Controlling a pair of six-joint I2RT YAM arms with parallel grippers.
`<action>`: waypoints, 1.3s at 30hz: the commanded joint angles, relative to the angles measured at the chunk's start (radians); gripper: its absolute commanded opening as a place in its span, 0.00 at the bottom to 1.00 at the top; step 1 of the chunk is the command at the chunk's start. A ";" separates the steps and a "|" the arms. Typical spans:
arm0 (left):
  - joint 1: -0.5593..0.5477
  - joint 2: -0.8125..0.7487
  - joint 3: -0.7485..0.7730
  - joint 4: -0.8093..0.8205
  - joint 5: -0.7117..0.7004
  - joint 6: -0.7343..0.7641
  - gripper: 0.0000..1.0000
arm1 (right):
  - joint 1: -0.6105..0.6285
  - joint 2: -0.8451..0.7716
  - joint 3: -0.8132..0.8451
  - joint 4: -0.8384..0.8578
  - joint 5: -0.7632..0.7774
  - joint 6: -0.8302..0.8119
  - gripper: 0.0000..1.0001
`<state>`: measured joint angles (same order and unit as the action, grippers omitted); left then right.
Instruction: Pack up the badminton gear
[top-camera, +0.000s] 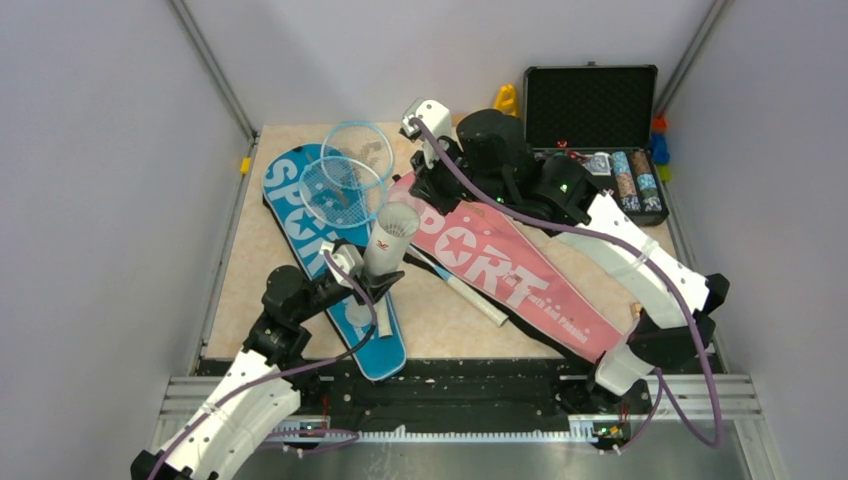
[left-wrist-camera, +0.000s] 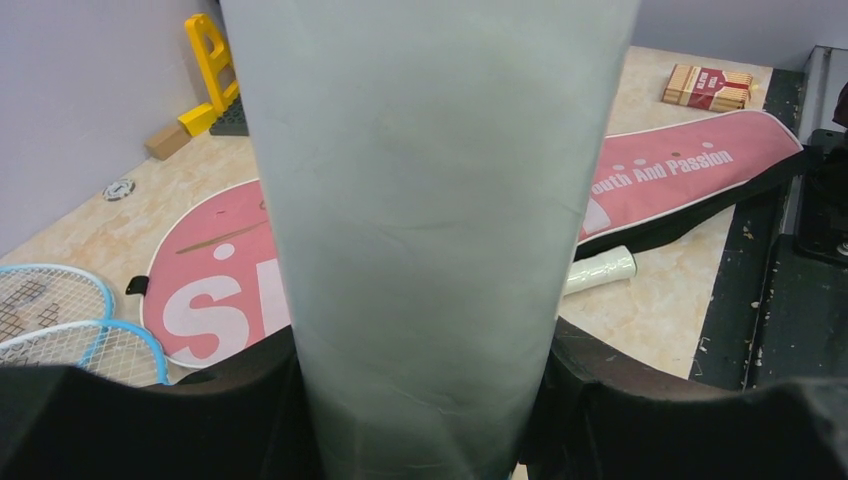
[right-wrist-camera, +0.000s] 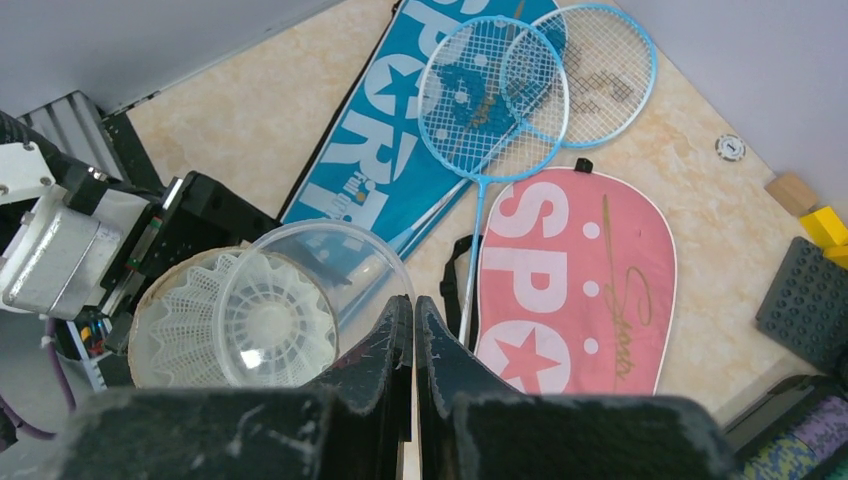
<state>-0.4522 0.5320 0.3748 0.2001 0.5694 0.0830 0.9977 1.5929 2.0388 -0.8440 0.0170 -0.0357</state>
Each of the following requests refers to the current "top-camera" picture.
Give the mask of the white shuttlecock tube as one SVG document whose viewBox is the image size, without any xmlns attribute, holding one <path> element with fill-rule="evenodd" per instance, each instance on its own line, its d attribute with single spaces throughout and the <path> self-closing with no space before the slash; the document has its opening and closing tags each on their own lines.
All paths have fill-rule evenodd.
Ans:
<svg viewBox="0 0 848 480">
<path fill-rule="evenodd" d="M 364 279 L 369 289 L 390 288 L 389 274 L 398 271 L 407 247 L 419 229 L 419 214 L 410 205 L 393 201 L 388 202 L 379 210 L 364 253 Z M 385 295 L 375 300 L 377 314 L 377 336 L 379 338 L 393 335 L 388 311 L 388 300 Z M 365 305 L 358 305 L 354 300 L 345 307 L 347 321 L 354 327 L 366 328 L 371 323 L 372 315 Z"/>
</svg>

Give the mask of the blue badminton racket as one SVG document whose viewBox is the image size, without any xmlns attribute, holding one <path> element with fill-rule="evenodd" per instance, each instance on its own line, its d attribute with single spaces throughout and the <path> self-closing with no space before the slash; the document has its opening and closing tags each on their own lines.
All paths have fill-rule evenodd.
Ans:
<svg viewBox="0 0 848 480">
<path fill-rule="evenodd" d="M 343 122 L 325 136 L 321 156 L 341 156 L 371 168 L 380 180 L 386 180 L 394 168 L 394 151 L 386 134 L 365 121 Z"/>
<path fill-rule="evenodd" d="M 370 166 L 348 157 L 327 155 L 310 163 L 301 174 L 298 190 L 307 209 L 325 224 L 350 229 L 368 226 L 386 203 L 385 179 Z M 457 294 L 478 311 L 502 326 L 507 315 L 457 276 L 424 257 L 414 246 L 406 249 L 410 257 L 432 268 Z"/>
</svg>

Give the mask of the blue racket cover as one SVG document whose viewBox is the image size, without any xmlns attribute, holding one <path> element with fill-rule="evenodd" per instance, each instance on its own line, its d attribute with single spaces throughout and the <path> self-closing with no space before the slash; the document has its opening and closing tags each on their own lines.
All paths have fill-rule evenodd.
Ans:
<svg viewBox="0 0 848 480">
<path fill-rule="evenodd" d="M 271 161 L 261 181 L 263 205 L 274 218 L 296 263 L 310 279 L 327 267 L 319 252 L 324 240 L 346 241 L 364 252 L 375 222 L 368 226 L 340 229 L 325 224 L 307 209 L 298 190 L 298 181 L 310 163 L 322 158 L 321 146 L 318 143 L 303 144 L 279 155 Z M 390 337 L 377 336 L 376 311 L 370 311 L 372 320 L 366 328 L 354 327 L 347 321 L 345 307 L 354 301 L 352 298 L 325 311 L 344 346 L 353 347 L 360 341 L 365 342 L 353 354 L 353 359 L 366 379 L 371 381 L 384 380 L 399 372 L 407 360 L 393 300 L 390 294 L 385 297 L 393 331 Z"/>
</svg>

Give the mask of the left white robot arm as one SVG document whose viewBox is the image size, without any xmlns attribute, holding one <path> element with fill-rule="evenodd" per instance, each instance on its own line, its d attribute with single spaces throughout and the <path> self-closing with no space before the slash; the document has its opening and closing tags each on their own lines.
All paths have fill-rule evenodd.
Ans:
<svg viewBox="0 0 848 480">
<path fill-rule="evenodd" d="M 229 370 L 190 420 L 157 452 L 133 460 L 134 479 L 230 479 L 285 418 L 319 404 L 320 368 L 353 356 L 374 335 L 369 327 L 354 346 L 335 357 L 306 361 L 311 339 L 303 322 L 351 299 L 369 310 L 403 277 L 402 271 L 375 281 L 330 263 L 310 279 L 298 267 L 273 270 L 262 297 L 263 311 Z"/>
</svg>

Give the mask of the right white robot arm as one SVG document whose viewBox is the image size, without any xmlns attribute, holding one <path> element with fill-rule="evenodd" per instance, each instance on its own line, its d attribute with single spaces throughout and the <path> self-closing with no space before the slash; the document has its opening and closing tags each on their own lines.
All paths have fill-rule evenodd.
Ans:
<svg viewBox="0 0 848 480">
<path fill-rule="evenodd" d="M 461 141 L 451 135 L 450 114 L 418 108 L 403 117 L 401 134 L 420 141 L 404 193 L 434 221 L 421 243 L 445 258 L 456 240 L 454 260 L 462 275 L 488 295 L 500 286 L 512 293 L 501 304 L 519 314 L 531 333 L 591 364 L 589 404 L 612 412 L 649 374 L 662 375 L 706 349 L 715 329 L 713 311 L 729 284 L 719 274 L 699 274 L 672 257 L 601 190 L 571 158 L 540 160 L 527 143 L 519 119 L 494 109 L 475 113 L 482 129 Z M 492 228 L 536 227 L 591 259 L 641 303 L 627 334 L 610 330 L 594 313 L 555 313 L 548 266 L 536 252 L 522 254 L 492 234 Z"/>
</svg>

